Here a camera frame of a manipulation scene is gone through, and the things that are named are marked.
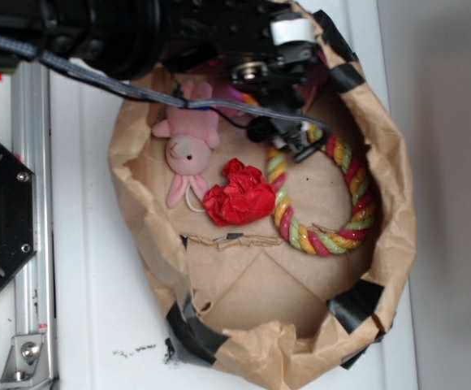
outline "braided rope ring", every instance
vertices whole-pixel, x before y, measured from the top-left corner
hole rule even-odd
[[[311,125],[308,130],[311,143],[320,140],[323,135],[323,130],[317,126]],[[332,158],[345,175],[352,196],[351,220],[338,232],[324,232],[320,228],[306,227],[299,223],[286,186],[286,154],[271,146],[267,151],[266,174],[276,196],[274,224],[284,240],[307,254],[344,254],[349,249],[355,249],[369,235],[376,211],[374,193],[361,158],[353,154],[349,145],[338,136],[330,134],[321,151]]]

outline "black cable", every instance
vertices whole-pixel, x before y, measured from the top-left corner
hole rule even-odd
[[[216,107],[209,107],[209,110],[217,113],[219,116],[221,116],[223,119],[225,119],[229,124],[231,124],[235,128],[243,128],[244,130],[248,130],[249,126],[247,124],[237,123],[230,116],[223,114],[223,112],[221,110],[218,110]]]

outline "paper bag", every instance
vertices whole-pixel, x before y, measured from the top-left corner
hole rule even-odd
[[[307,113],[365,153],[377,189],[376,230],[359,249],[321,258],[283,242],[271,218],[219,227],[184,201],[168,209],[174,173],[166,140],[151,136],[164,106],[125,102],[110,143],[119,205],[180,358],[268,389],[301,388],[381,338],[415,253],[404,139],[331,20],[323,13],[315,18],[331,81]],[[137,84],[166,93],[175,87],[160,67]],[[221,170],[234,157],[265,169],[265,145],[224,120],[219,135],[221,146],[203,174],[211,185],[224,185]],[[288,170],[299,219],[334,230],[348,221],[348,187],[330,159],[316,153]],[[230,233],[244,238],[215,240]]]

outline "stuffed toy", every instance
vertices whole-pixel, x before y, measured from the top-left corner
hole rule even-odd
[[[212,97],[212,86],[202,81],[181,84],[184,98]],[[167,195],[167,206],[176,207],[189,188],[201,201],[210,189],[201,173],[208,167],[212,149],[219,146],[218,114],[211,110],[185,110],[169,107],[166,119],[153,127],[156,137],[170,138],[166,145],[166,160],[175,172]]]

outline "black tape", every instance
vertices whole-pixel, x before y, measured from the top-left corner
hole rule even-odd
[[[364,356],[365,351],[367,351],[368,348],[369,348],[369,346],[365,347],[364,349],[362,349],[358,352],[355,352],[355,353],[345,357],[344,359],[342,359],[342,364],[340,366],[342,368],[345,368],[346,370],[351,370],[351,367],[353,367],[355,365],[355,363],[358,362],[358,359],[360,359],[362,356]]]
[[[384,336],[385,336],[385,333],[383,331],[380,331],[378,333],[378,335],[376,336],[376,339],[374,339],[372,344],[381,343]],[[344,359],[342,359],[342,364],[340,366],[342,368],[345,368],[346,370],[350,370],[351,367],[353,367],[355,365],[355,363],[358,361],[358,359],[360,359],[362,356],[365,355],[365,352],[367,352],[367,349],[369,347],[370,347],[370,345],[368,345],[364,349],[361,349],[358,352],[352,353],[351,355],[345,357]]]
[[[185,249],[188,247],[188,237],[187,236],[181,236],[181,242],[184,244]]]
[[[360,279],[349,291],[330,299],[327,307],[351,334],[373,315],[382,293],[383,286]]]
[[[213,331],[197,317],[191,297],[186,300],[183,312],[175,303],[166,320],[172,330],[172,344],[181,361],[198,366],[215,363],[215,354],[228,337]]]
[[[330,69],[330,78],[339,93],[346,93],[365,83],[364,78],[351,63]]]
[[[313,14],[313,17],[324,30],[322,39],[326,44],[331,46],[333,50],[347,62],[358,61],[358,56],[352,51],[351,47],[349,47],[340,31],[336,28],[335,23],[326,12],[317,11]]]

